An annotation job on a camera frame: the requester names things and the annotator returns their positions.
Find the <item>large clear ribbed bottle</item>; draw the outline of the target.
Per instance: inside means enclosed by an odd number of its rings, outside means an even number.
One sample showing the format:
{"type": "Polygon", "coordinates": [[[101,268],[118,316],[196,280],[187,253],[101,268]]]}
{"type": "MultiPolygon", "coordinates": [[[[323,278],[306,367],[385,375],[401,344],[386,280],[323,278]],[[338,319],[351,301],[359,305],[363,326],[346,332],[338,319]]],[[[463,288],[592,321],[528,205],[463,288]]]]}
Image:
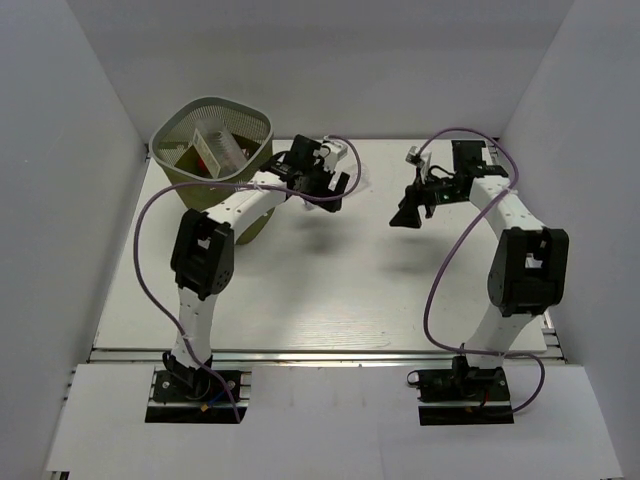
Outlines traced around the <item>large clear ribbed bottle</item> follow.
{"type": "Polygon", "coordinates": [[[245,153],[218,117],[195,122],[192,145],[213,179],[233,176],[248,164],[245,153]]]}

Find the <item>small red cap bottle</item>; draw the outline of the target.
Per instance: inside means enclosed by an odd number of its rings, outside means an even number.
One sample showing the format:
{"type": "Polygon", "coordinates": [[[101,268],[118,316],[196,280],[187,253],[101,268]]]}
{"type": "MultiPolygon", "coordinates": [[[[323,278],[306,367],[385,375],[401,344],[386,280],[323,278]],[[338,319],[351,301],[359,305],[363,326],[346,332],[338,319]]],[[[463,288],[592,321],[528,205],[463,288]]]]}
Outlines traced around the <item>small red cap bottle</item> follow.
{"type": "Polygon", "coordinates": [[[209,175],[210,174],[208,167],[206,166],[206,164],[204,163],[204,161],[201,158],[196,160],[195,168],[201,175],[209,175]]]}

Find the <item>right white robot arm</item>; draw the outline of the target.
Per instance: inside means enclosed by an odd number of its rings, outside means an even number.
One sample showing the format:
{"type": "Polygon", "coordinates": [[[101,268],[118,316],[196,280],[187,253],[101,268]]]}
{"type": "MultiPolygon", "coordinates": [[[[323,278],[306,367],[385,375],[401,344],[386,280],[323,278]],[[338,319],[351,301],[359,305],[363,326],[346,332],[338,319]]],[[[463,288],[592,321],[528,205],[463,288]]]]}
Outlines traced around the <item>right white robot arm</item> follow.
{"type": "Polygon", "coordinates": [[[484,370],[502,366],[520,332],[560,303],[569,250],[567,232],[547,227],[528,210],[513,176],[484,160],[485,146],[482,141],[453,141],[451,171],[411,148],[406,160],[414,166],[415,178],[389,222],[418,229],[438,206],[469,202],[498,240],[487,278],[489,306],[473,335],[455,350],[467,364],[453,371],[451,384],[466,399],[486,389],[484,370]]]}

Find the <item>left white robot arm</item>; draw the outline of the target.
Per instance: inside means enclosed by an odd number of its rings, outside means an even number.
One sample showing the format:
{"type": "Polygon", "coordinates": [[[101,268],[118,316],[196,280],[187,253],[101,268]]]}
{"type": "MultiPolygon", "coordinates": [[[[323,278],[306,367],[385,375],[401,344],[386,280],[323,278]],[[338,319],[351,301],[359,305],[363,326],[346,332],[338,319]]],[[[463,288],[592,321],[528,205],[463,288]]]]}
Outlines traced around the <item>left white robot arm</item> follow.
{"type": "Polygon", "coordinates": [[[294,192],[314,197],[315,205],[331,213],[338,211],[349,175],[337,173],[336,166],[346,154],[347,148],[334,140],[298,135],[288,151],[261,166],[247,189],[207,210],[190,209],[183,215],[170,261],[183,331],[163,354],[163,364],[188,398],[202,398],[211,387],[211,374],[202,366],[211,364],[213,312],[234,273],[236,242],[294,192]]]}

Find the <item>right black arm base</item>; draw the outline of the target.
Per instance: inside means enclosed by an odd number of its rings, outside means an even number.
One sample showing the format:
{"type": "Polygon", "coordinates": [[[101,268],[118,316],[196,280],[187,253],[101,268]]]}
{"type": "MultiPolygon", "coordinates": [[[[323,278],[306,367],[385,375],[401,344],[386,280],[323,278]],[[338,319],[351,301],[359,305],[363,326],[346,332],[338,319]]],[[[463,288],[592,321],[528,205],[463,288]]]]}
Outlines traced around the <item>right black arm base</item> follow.
{"type": "Polygon", "coordinates": [[[455,356],[445,369],[413,370],[407,385],[418,391],[421,426],[507,425],[514,423],[511,396],[502,367],[471,367],[455,356]]]}

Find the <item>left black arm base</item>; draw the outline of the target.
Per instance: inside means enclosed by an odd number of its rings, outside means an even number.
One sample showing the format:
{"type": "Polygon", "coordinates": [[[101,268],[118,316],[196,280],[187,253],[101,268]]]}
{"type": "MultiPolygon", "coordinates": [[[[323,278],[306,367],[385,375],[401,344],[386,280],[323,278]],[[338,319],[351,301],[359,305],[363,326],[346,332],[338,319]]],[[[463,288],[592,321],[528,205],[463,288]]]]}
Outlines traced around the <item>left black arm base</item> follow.
{"type": "Polygon", "coordinates": [[[238,424],[246,414],[249,373],[218,370],[221,377],[201,367],[180,364],[170,351],[162,355],[163,368],[152,378],[145,422],[148,424],[238,424]]]}

